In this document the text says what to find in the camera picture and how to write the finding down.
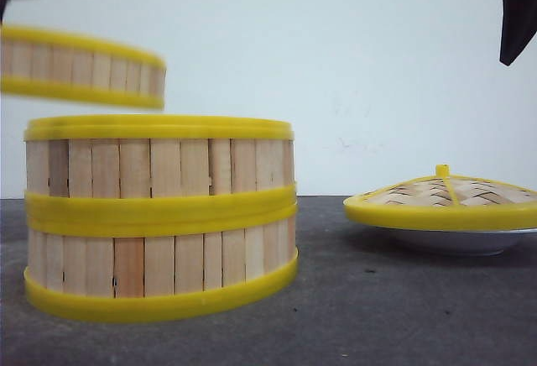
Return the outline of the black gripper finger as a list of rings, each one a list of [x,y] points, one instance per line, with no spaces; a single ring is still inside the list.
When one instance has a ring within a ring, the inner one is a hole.
[[[499,60],[513,64],[536,34],[536,0],[503,0]]]

